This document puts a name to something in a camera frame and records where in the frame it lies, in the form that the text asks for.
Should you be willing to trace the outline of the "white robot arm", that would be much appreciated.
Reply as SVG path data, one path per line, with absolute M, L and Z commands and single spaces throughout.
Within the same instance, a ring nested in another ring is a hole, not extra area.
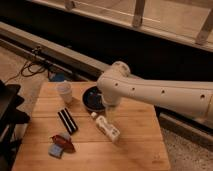
M 122 97 L 135 99 L 180 114 L 213 121 L 213 82 L 147 80 L 130 76 L 122 61 L 114 62 L 97 80 L 107 106 Z

